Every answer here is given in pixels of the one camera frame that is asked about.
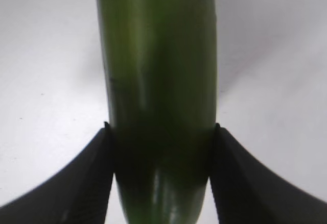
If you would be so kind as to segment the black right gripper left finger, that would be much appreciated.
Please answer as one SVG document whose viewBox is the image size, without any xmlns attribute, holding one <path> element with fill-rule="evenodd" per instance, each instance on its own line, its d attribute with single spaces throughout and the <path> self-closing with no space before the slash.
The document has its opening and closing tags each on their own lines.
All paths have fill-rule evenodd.
<svg viewBox="0 0 327 224">
<path fill-rule="evenodd" d="M 104 223 L 113 180 L 108 123 L 65 168 L 1 206 L 1 223 Z"/>
</svg>

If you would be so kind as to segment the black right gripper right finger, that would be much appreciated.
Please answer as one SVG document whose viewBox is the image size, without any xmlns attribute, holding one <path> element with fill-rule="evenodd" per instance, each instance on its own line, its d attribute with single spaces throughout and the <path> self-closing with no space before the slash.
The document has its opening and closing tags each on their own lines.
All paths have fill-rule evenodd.
<svg viewBox="0 0 327 224">
<path fill-rule="evenodd" d="M 211 156 L 219 223 L 326 223 L 326 202 L 271 171 L 218 123 Z"/>
</svg>

